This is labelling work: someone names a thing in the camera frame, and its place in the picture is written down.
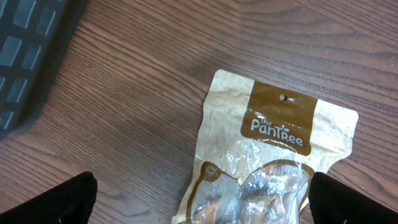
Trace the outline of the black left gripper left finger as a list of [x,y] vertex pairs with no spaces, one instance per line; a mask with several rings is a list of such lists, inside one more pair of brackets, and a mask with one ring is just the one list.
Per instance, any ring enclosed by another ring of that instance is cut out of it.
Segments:
[[97,191],[97,180],[86,171],[3,212],[1,223],[87,224]]

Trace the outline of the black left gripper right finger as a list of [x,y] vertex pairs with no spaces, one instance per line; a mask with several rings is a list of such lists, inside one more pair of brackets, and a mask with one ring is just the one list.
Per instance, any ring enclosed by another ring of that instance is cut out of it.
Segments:
[[315,224],[397,224],[397,212],[322,172],[313,175],[308,199]]

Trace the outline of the beige brown snack pouch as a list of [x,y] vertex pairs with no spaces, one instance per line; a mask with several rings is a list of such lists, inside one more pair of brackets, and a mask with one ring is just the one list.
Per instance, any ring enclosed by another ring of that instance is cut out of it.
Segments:
[[351,154],[358,113],[218,70],[173,223],[298,223],[316,172]]

